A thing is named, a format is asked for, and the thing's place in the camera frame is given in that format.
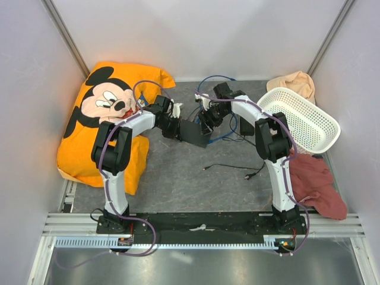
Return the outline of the black network switch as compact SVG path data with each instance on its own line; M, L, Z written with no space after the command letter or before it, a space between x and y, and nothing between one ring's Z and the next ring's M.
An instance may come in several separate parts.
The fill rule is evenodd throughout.
M205 123L195 123L189 120L181 120L179 125L179 138L181 141L206 148L213 130Z

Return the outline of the black power adapter brick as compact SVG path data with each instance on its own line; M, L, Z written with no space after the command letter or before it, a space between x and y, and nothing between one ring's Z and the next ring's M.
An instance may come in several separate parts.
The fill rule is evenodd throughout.
M239 121L240 135L243 137L253 137L255 134L255 128L243 117L240 117Z

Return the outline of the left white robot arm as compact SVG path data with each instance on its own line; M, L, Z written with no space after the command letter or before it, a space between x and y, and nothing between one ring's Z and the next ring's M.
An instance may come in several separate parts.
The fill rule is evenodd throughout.
M181 103L158 96L153 104L126 119L100 124L91 159L103 179L106 197L103 215L110 219L109 225L116 233L125 233L130 227L124 171L131 159L132 139L145 131L159 128L164 137L179 140L181 107Z

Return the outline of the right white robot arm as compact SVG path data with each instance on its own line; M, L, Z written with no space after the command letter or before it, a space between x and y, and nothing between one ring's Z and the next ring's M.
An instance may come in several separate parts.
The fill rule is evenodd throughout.
M201 132L209 134L220 126L230 113L243 118L255 130L255 146L260 158L267 165L273 189L273 229L287 233L299 209L293 195L289 160L295 142L290 135L287 119L283 113L270 114L254 103L244 92L232 91L227 83L214 88L214 96L195 92L195 100L202 105L199 113Z

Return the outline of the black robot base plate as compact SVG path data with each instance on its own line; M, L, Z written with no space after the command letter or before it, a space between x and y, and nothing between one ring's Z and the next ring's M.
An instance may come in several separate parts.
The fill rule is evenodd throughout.
M96 233L132 234L139 241L188 242L260 242L265 235L294 236L306 233L306 221L300 216L281 223L268 212L193 212L193 213L136 213L131 217L141 221L111 221L100 216Z

